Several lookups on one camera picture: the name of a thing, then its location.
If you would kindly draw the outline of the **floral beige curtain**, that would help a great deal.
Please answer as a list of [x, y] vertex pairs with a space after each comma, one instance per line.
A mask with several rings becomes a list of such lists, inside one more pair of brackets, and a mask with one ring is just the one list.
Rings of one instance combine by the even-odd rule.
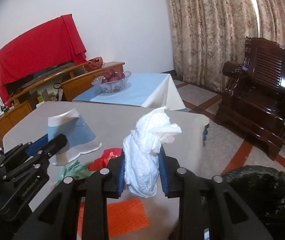
[[285, 47], [285, 0], [168, 0], [174, 69], [186, 82], [226, 87], [226, 61], [244, 58], [245, 39], [262, 37]]

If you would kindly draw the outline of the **red paper envelope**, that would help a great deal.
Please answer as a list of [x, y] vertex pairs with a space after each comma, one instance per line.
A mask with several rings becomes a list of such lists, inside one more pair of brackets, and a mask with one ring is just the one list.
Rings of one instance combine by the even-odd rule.
[[110, 148], [103, 151], [103, 154], [100, 158], [97, 158], [95, 161], [89, 164], [89, 171], [97, 171], [102, 168], [106, 168], [110, 159], [117, 158], [121, 155], [121, 148]]

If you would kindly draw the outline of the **green rubber glove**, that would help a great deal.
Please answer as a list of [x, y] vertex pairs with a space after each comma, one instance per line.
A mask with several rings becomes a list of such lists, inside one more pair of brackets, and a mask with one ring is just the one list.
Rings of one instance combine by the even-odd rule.
[[91, 163], [81, 163], [78, 159], [72, 161], [70, 164], [61, 166], [59, 168], [58, 177], [50, 182], [50, 187], [56, 187], [65, 177], [72, 177], [74, 180], [89, 178], [94, 171], [89, 171], [88, 167]]

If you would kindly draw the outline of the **white tissue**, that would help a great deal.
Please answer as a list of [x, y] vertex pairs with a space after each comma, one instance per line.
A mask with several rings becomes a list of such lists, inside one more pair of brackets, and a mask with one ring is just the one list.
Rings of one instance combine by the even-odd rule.
[[159, 107], [143, 115], [123, 140], [125, 185], [131, 194], [141, 198], [157, 194], [161, 146], [171, 144], [181, 133], [180, 126], [170, 122], [166, 109]]

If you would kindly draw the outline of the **grey tablecloth on table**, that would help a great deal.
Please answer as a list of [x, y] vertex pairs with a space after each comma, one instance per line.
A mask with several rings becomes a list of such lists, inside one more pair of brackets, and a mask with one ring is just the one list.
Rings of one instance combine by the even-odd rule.
[[[16, 124], [3, 138], [6, 151], [20, 143], [36, 141], [47, 133], [47, 120], [76, 109], [83, 117], [102, 147], [89, 154], [80, 155], [79, 161], [87, 163], [100, 157], [103, 150], [121, 148], [123, 139], [135, 129], [136, 122], [151, 111], [149, 108], [85, 102], [45, 102]], [[174, 142], [165, 144], [166, 155], [174, 157], [180, 166], [199, 174], [203, 155], [203, 134], [210, 123], [207, 116], [167, 110], [170, 122], [181, 127]], [[147, 228], [117, 236], [117, 239], [168, 239], [178, 221], [179, 200], [165, 197], [161, 184], [157, 183], [155, 197], [141, 201], [149, 220]]]

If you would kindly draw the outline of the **orange foam net sleeve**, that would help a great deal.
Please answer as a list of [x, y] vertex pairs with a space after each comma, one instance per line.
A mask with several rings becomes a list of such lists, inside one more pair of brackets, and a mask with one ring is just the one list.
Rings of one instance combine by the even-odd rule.
[[107, 222], [109, 237], [149, 227], [142, 201], [138, 198], [107, 204]]

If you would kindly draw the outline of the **wooden tv cabinet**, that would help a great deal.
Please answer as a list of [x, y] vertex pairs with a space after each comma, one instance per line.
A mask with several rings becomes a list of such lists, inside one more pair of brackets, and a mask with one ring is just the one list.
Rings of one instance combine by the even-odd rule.
[[77, 66], [64, 65], [29, 82], [17, 94], [7, 101], [10, 109], [0, 116], [0, 148], [3, 138], [16, 124], [36, 109], [44, 101], [72, 101], [76, 96], [92, 87], [91, 82], [103, 75], [105, 68], [122, 71], [123, 62], [108, 62], [101, 68], [92, 68], [88, 64]]

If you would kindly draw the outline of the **red apples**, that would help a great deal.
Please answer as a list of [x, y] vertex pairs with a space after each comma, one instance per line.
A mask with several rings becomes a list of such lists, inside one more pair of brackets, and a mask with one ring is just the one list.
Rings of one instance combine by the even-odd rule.
[[124, 72], [115, 72], [113, 68], [107, 68], [104, 71], [102, 83], [112, 82], [112, 81], [120, 81], [124, 79], [126, 76]]

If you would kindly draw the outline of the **red cloth over television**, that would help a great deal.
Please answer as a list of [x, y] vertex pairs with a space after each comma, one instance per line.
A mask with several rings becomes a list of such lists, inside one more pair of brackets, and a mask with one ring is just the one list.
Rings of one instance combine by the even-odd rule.
[[86, 61], [86, 48], [71, 14], [62, 15], [19, 35], [0, 49], [0, 98], [10, 98], [6, 85], [55, 65]]

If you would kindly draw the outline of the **glass fruit bowl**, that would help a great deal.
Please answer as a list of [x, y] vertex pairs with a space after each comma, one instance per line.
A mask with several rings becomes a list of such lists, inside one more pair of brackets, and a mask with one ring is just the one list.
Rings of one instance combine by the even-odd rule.
[[94, 87], [97, 87], [104, 94], [116, 93], [126, 87], [127, 81], [132, 75], [130, 71], [124, 71], [121, 72], [121, 74], [123, 75], [123, 78], [121, 80], [104, 82], [103, 80], [105, 80], [106, 78], [103, 76], [99, 76], [95, 78], [91, 84]]

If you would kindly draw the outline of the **light blue cloth side table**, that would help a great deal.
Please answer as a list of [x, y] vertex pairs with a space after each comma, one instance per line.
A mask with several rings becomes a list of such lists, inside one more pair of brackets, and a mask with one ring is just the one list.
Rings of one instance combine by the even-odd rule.
[[146, 108], [165, 106], [169, 110], [182, 111], [183, 103], [170, 74], [132, 74], [123, 90], [104, 94], [92, 87], [76, 96], [74, 101], [110, 103]]

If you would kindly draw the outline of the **black bag lined trash bin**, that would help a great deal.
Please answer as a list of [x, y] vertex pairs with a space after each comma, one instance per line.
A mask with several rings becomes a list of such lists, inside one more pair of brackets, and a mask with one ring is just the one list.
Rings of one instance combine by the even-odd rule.
[[285, 174], [245, 166], [197, 181], [196, 239], [285, 239]]

